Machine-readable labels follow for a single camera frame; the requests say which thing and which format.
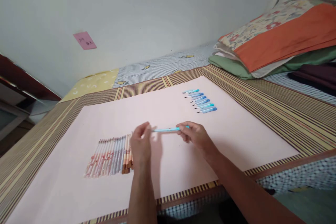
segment floral fabric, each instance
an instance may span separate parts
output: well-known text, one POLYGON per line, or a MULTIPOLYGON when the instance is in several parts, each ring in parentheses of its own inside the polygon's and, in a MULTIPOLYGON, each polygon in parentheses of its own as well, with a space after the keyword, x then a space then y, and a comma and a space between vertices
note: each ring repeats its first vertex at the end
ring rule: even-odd
POLYGON ((235 50, 258 34, 267 32, 279 25, 300 17, 313 6, 309 0, 292 0, 278 4, 269 12, 264 13, 248 24, 221 37, 218 41, 229 46, 232 50, 235 50))

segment left hand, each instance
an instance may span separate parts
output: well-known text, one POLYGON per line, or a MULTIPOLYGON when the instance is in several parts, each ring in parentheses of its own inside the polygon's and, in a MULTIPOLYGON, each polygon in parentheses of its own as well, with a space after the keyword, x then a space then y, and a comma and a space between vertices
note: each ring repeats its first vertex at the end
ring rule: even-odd
POLYGON ((149 122, 139 125, 133 132, 130 142, 134 161, 134 171, 137 171, 142 165, 149 165, 151 162, 151 133, 152 128, 149 122))

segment yellow sheet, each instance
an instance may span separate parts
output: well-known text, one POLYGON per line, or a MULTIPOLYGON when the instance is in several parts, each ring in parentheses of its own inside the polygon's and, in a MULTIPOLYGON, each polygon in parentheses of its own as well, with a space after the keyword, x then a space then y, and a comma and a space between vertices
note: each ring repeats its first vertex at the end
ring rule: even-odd
POLYGON ((119 68, 89 75, 79 80, 70 92, 60 101, 76 99, 88 93, 95 93, 111 89, 118 76, 119 68))

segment pink sticky note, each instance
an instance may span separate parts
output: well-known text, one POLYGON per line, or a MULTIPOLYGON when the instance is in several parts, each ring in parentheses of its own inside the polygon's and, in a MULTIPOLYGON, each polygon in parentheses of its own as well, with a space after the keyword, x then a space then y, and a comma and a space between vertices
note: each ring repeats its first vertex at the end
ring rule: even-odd
POLYGON ((84 50, 97 48, 88 32, 76 33, 73 35, 84 50))

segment bamboo mat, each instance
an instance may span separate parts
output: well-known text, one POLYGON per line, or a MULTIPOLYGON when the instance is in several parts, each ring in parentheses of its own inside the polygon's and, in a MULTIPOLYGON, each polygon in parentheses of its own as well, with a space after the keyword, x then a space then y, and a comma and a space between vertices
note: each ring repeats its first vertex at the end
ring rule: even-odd
MULTIPOLYGON (((86 94, 59 103, 0 159, 0 223, 5 222, 34 176, 83 106, 163 89, 206 76, 241 106, 280 135, 300 154, 246 171, 263 177, 302 163, 336 155, 336 107, 265 80, 240 80, 208 65, 141 83, 86 94)), ((213 181, 157 199, 158 209, 188 202, 222 190, 213 181)), ((125 218, 127 209, 90 220, 97 223, 125 218)))

